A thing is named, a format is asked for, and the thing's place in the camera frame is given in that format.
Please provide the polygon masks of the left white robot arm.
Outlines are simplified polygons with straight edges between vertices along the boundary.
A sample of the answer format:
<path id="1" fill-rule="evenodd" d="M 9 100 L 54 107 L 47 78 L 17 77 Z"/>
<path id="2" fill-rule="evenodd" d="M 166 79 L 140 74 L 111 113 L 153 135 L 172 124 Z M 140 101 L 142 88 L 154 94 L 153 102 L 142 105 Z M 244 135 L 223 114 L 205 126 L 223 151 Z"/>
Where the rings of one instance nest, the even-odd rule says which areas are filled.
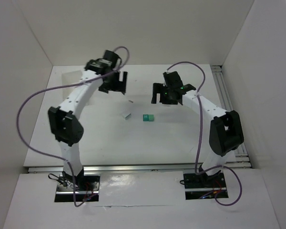
<path id="1" fill-rule="evenodd" d="M 128 73 L 120 72 L 121 66 L 120 56 L 106 50 L 102 58 L 87 62 L 79 82 L 67 98 L 58 107 L 48 109 L 51 133 L 65 158 L 62 176 L 76 188 L 82 187 L 85 182 L 79 151 L 79 141 L 84 134 L 80 123 L 81 113 L 96 90 L 126 93 Z"/>

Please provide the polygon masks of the white perforated box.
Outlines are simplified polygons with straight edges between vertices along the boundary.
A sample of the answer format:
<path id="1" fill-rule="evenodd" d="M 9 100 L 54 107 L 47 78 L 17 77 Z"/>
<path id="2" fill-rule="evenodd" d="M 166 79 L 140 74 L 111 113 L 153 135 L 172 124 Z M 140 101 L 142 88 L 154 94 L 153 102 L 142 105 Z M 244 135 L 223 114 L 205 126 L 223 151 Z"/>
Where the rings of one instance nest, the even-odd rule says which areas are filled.
<path id="1" fill-rule="evenodd" d="M 76 84 L 82 78 L 82 71 L 73 71 L 68 73 L 63 73 L 61 75 L 62 85 Z M 62 89 L 62 100 L 67 99 L 69 94 L 73 91 L 74 87 L 67 87 Z"/>

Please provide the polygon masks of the dark green H block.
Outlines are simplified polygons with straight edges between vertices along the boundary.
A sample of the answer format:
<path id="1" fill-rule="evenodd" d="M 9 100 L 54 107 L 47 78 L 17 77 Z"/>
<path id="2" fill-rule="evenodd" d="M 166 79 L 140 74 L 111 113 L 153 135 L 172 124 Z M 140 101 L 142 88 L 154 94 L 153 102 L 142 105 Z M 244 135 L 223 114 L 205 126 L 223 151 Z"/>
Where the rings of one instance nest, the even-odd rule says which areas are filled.
<path id="1" fill-rule="evenodd" d="M 148 122 L 149 121 L 149 115 L 148 114 L 143 114 L 143 121 Z"/>

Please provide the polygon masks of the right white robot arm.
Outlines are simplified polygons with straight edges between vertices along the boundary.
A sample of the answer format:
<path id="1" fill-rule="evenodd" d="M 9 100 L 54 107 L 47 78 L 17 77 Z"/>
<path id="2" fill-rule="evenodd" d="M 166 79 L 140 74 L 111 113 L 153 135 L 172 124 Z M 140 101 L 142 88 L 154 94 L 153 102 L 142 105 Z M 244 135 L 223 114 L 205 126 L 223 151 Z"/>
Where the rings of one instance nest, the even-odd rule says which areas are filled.
<path id="1" fill-rule="evenodd" d="M 152 104 L 184 105 L 199 114 L 200 130 L 197 155 L 200 155 L 203 123 L 209 124 L 208 158 L 202 165 L 195 165 L 195 173 L 206 183 L 215 179 L 226 162 L 229 152 L 236 150 L 244 135 L 240 116 L 235 110 L 227 111 L 200 94 L 200 88 L 183 84 L 178 72 L 164 72 L 164 83 L 153 83 Z"/>

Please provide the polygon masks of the light green G block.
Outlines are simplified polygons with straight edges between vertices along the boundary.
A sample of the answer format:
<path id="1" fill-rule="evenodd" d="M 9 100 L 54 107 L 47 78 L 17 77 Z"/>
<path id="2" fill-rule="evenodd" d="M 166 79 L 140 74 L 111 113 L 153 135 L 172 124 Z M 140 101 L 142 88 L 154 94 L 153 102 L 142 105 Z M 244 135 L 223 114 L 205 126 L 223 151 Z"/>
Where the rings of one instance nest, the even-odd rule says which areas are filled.
<path id="1" fill-rule="evenodd" d="M 149 122 L 153 122 L 154 121 L 154 115 L 153 114 L 149 114 L 148 115 L 148 121 Z"/>

